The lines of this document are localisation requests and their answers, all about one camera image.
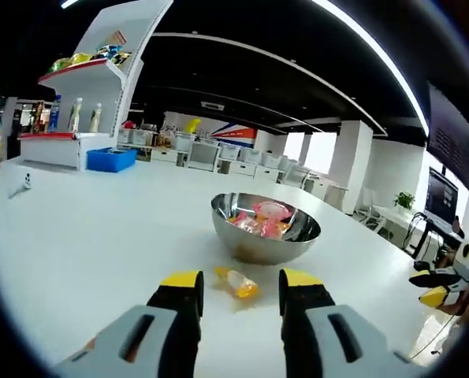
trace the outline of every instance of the metal bowl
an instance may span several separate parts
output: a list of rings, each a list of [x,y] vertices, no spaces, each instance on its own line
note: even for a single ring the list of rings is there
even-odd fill
[[[263,201],[281,203],[292,212],[285,223],[290,228],[281,240],[253,235],[227,220],[241,211],[254,216],[253,205]],[[217,195],[211,200],[211,216],[220,240],[229,248],[232,257],[250,264],[276,265],[291,261],[304,254],[322,231],[318,222],[304,211],[287,203],[260,195],[228,193]]]

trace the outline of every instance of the black ceiling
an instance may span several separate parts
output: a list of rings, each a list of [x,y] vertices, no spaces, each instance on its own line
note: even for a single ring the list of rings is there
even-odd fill
[[[73,52],[101,8],[120,2],[80,0],[66,11],[42,6],[30,13],[28,19],[33,27],[21,32],[26,38],[24,44],[17,46],[20,55],[12,55],[20,64],[14,65],[12,74],[6,76],[8,92],[34,97],[50,95],[33,85],[37,77],[54,59]],[[456,47],[447,43],[448,31],[435,21],[432,9],[422,6],[428,2],[333,2],[380,42],[404,74],[427,117],[427,85],[431,82],[469,121],[469,66],[456,53]],[[441,5],[446,6],[446,2],[442,0]],[[361,39],[311,0],[175,0],[156,32],[197,32],[294,60],[355,98],[360,107],[387,127],[391,139],[418,144],[424,140],[418,128],[383,124],[386,117],[415,118],[405,94]],[[133,99],[140,105],[238,120],[274,133],[280,123],[323,117],[363,119],[377,130],[368,117],[317,80],[240,47],[159,36],[151,39],[143,60],[145,66]],[[225,110],[201,108],[201,101],[225,105]],[[316,126],[331,130],[337,125]],[[314,129],[297,126],[292,131],[303,130]]]

